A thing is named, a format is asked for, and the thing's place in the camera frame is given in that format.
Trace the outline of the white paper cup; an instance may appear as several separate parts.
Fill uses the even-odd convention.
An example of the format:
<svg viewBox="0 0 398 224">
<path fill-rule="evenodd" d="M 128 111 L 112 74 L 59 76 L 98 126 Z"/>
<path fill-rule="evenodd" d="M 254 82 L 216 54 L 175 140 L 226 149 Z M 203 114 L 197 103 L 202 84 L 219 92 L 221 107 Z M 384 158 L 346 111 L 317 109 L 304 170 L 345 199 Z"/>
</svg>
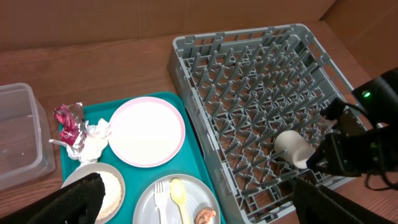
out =
<svg viewBox="0 0 398 224">
<path fill-rule="evenodd" d="M 307 169 L 307 161 L 314 154 L 315 148 L 298 132 L 281 132 L 274 141 L 275 152 L 282 152 L 281 157 L 298 169 Z"/>
</svg>

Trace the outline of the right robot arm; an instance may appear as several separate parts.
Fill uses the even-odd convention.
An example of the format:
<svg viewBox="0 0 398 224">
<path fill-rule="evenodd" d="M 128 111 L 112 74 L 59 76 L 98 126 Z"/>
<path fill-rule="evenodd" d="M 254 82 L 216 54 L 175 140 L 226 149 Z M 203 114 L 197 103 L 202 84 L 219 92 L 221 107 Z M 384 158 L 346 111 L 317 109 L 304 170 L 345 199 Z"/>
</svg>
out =
<svg viewBox="0 0 398 224">
<path fill-rule="evenodd" d="M 320 114 L 335 120 L 338 133 L 328 133 L 307 160 L 309 169 L 331 175 L 357 177 L 372 171 L 397 170 L 397 69 L 389 70 L 352 91 L 358 105 L 335 98 Z M 343 117 L 345 108 L 359 111 L 372 129 Z"/>
</svg>

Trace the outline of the yellow plastic spoon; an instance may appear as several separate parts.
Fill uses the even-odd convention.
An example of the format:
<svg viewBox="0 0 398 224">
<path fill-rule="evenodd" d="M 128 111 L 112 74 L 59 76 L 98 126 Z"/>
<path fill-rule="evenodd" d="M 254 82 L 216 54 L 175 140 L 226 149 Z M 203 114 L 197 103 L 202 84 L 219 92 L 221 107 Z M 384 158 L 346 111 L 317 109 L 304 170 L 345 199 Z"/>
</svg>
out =
<svg viewBox="0 0 398 224">
<path fill-rule="evenodd" d="M 172 179 L 170 183 L 170 196 L 179 207 L 182 223 L 191 224 L 190 216 L 185 206 L 187 192 L 183 182 L 180 179 Z"/>
</svg>

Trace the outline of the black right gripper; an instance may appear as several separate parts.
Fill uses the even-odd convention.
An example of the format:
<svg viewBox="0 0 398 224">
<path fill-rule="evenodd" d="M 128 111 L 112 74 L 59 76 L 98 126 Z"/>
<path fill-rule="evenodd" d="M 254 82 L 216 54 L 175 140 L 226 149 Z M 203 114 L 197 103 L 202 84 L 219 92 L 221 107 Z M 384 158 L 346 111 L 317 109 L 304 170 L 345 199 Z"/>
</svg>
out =
<svg viewBox="0 0 398 224">
<path fill-rule="evenodd" d="M 371 129 L 356 136 L 329 133 L 306 161 L 311 170 L 359 177 L 383 167 L 397 171 L 397 126 Z"/>
</svg>

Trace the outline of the pink rimmed white plate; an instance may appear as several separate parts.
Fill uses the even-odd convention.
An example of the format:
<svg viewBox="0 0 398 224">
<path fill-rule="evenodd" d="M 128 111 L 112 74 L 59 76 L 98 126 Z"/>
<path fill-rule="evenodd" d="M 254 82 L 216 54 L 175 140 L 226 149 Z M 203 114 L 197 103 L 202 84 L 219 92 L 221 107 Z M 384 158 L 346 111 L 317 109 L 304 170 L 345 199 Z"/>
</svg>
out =
<svg viewBox="0 0 398 224">
<path fill-rule="evenodd" d="M 168 101 L 142 96 L 122 104 L 109 124 L 109 146 L 123 162 L 142 168 L 160 166 L 181 150 L 185 123 Z"/>
</svg>

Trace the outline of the grey plate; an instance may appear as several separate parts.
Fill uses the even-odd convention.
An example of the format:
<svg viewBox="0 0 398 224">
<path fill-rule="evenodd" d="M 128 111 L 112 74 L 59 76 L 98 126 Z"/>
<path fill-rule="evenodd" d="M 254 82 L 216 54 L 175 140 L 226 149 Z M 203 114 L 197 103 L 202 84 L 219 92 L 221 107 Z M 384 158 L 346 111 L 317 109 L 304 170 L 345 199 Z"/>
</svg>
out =
<svg viewBox="0 0 398 224">
<path fill-rule="evenodd" d="M 213 192 L 199 179 L 185 174 L 171 174 L 158 179 L 164 186 L 165 192 L 169 193 L 170 183 L 173 179 L 179 179 L 185 187 L 187 197 L 185 205 L 193 223 L 201 210 L 206 207 L 212 208 L 216 215 L 211 222 L 221 224 L 221 212 L 218 202 Z M 171 196 L 167 196 L 165 207 L 167 223 L 182 224 L 182 217 L 178 205 L 172 200 Z M 155 204 L 155 183 L 151 183 L 148 188 L 140 196 L 134 209 L 132 219 L 133 224 L 158 224 L 160 223 L 160 212 Z"/>
</svg>

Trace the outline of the white plastic fork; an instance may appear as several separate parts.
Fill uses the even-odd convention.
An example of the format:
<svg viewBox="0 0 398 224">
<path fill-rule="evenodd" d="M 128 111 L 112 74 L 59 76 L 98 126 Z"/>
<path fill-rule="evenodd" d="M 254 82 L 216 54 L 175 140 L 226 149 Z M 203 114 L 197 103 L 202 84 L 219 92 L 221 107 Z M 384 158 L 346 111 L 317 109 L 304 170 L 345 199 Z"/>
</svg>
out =
<svg viewBox="0 0 398 224">
<path fill-rule="evenodd" d="M 166 214 L 167 193 L 164 190 L 162 181 L 158 181 L 155 183 L 154 200 L 155 200 L 155 205 L 160 213 L 160 223 L 168 224 L 167 214 Z"/>
</svg>

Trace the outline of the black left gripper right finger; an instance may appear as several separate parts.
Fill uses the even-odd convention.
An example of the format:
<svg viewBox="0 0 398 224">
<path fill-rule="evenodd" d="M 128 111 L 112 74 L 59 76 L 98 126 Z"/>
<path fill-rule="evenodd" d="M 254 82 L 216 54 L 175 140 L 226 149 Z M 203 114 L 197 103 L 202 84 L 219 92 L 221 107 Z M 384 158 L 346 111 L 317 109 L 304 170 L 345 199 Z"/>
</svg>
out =
<svg viewBox="0 0 398 224">
<path fill-rule="evenodd" d="M 394 224 L 328 187 L 299 178 L 293 204 L 301 224 Z"/>
</svg>

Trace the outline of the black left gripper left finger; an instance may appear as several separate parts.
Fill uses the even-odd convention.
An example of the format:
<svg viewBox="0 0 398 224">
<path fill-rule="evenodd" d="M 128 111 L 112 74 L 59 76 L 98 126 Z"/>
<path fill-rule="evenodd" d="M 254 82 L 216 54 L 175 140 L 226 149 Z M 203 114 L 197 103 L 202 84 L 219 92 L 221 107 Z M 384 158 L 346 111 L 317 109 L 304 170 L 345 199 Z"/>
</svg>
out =
<svg viewBox="0 0 398 224">
<path fill-rule="evenodd" d="M 1 218 L 1 224 L 94 224 L 104 196 L 103 180 L 94 172 Z"/>
</svg>

